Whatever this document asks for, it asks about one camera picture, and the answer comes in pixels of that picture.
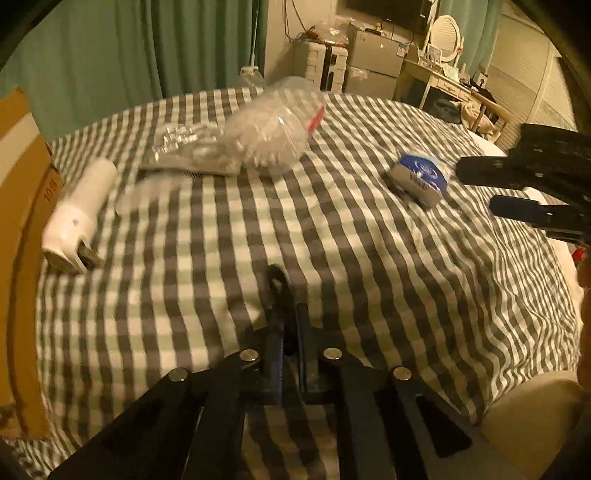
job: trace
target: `red object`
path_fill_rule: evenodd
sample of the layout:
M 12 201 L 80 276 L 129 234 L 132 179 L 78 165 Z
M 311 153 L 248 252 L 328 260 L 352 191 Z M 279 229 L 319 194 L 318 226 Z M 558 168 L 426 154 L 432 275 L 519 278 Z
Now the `red object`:
M 314 133 L 314 130 L 316 130 L 316 127 L 318 125 L 320 125 L 320 122 L 322 121 L 323 118 L 324 118 L 324 105 L 322 106 L 322 108 L 320 110 L 318 110 L 318 113 L 316 113 L 314 118 L 310 121 L 310 124 L 308 125 L 308 135 L 311 135 L 312 133 Z
M 573 262 L 575 265 L 580 264 L 585 258 L 587 258 L 586 248 L 578 248 L 573 252 Z

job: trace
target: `blue label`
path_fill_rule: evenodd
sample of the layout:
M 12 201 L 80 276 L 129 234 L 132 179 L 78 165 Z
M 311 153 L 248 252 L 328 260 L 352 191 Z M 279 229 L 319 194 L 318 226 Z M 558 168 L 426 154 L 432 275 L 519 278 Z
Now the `blue label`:
M 445 193 L 447 188 L 446 179 L 431 160 L 424 157 L 417 157 L 416 155 L 405 155 L 400 159 L 400 164 L 404 165 L 439 193 Z

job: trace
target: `teal curtain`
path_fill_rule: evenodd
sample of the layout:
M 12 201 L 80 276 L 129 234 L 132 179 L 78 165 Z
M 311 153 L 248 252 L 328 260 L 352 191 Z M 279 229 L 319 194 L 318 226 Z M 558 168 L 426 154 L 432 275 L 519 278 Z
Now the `teal curtain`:
M 24 88 L 52 140 L 135 105 L 232 86 L 258 7 L 264 51 L 267 1 L 63 0 L 0 71 L 0 95 Z
M 464 53 L 458 66 L 465 63 L 471 76 L 491 59 L 501 10 L 502 0 L 439 0 L 438 14 L 451 15 L 460 27 Z

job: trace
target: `bolt head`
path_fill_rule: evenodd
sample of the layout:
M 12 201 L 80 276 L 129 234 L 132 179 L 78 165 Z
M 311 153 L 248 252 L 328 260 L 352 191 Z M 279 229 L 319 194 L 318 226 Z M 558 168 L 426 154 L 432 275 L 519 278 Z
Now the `bolt head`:
M 168 378 L 173 382 L 182 382 L 189 377 L 189 371 L 186 368 L 175 368 L 168 373 Z
M 394 378 L 398 380 L 410 380 L 413 373 L 406 367 L 396 367 L 394 369 Z
M 254 362 L 258 358 L 258 352 L 252 348 L 247 348 L 240 352 L 240 360 L 244 362 Z
M 327 358 L 328 360 L 338 360 L 343 356 L 343 352 L 334 347 L 327 348 L 322 354 L 324 355 L 324 358 Z

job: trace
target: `bed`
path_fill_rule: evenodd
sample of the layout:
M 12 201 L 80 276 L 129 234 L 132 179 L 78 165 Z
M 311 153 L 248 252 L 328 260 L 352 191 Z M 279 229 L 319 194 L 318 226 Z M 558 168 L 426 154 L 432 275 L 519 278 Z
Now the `bed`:
M 491 216 L 488 200 L 506 192 L 452 177 L 446 198 L 425 211 L 385 186 L 382 175 L 407 150 L 451 169 L 482 155 L 463 127 L 411 106 L 326 95 L 306 155 L 283 178 L 204 177 L 115 214 L 157 126 L 223 122 L 256 95 L 166 99 L 53 144 L 69 185 L 96 156 L 120 175 L 93 241 L 105 265 L 41 274 L 38 374 L 52 435 L 12 444 L 33 478 L 171 369 L 198 371 L 237 351 L 264 324 L 268 264 L 284 267 L 313 323 L 365 364 L 408 367 L 473 422 L 526 380 L 575 369 L 577 315 L 560 261 L 539 231 Z M 333 428 L 328 408 L 253 408 L 243 477 L 338 478 Z

